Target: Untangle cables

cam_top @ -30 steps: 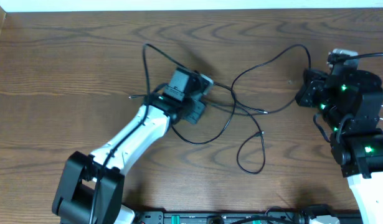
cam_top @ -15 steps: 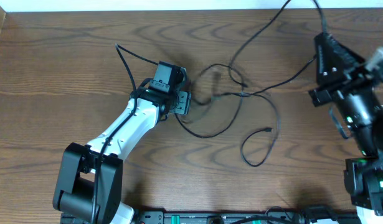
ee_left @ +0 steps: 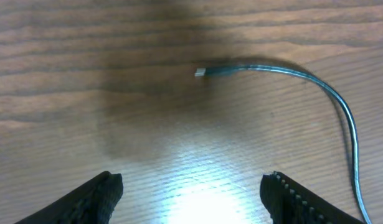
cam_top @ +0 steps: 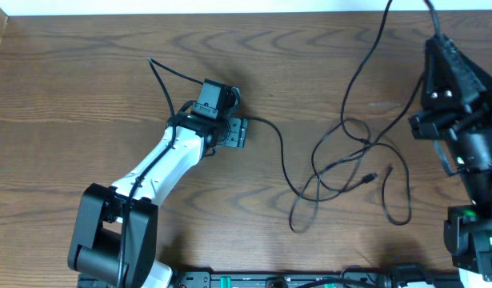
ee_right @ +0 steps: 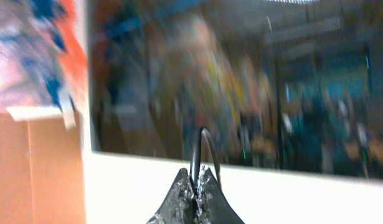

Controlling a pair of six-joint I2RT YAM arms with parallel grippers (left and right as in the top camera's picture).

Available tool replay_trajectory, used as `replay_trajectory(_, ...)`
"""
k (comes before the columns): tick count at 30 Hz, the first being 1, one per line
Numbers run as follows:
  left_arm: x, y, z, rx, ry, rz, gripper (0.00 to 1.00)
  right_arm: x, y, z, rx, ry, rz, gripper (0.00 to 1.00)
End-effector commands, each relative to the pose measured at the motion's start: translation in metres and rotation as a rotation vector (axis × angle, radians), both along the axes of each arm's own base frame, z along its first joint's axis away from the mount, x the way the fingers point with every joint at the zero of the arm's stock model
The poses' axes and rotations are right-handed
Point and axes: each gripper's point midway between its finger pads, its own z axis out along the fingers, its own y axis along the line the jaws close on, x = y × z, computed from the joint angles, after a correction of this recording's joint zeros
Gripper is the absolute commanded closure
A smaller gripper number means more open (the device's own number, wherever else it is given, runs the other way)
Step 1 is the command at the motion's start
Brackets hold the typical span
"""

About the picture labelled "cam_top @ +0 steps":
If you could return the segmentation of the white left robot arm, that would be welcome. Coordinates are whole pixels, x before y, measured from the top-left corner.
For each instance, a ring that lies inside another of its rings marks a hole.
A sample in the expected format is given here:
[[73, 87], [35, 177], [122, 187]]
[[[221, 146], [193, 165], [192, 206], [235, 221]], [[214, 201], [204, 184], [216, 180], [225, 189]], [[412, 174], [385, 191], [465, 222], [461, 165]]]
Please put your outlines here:
[[82, 194], [67, 263], [114, 287], [167, 287], [173, 270], [156, 260], [158, 210], [180, 178], [206, 152], [196, 117], [184, 114], [159, 144], [111, 186]]

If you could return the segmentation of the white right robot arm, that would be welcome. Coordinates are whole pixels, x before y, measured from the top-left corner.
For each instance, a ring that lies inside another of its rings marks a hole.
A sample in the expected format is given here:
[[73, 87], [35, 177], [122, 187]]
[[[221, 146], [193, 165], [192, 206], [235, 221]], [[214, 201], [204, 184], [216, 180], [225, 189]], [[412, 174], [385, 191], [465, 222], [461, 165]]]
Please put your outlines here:
[[433, 142], [470, 200], [447, 210], [446, 249], [464, 287], [492, 287], [492, 76], [435, 35], [425, 44], [421, 106], [409, 120], [413, 136]]

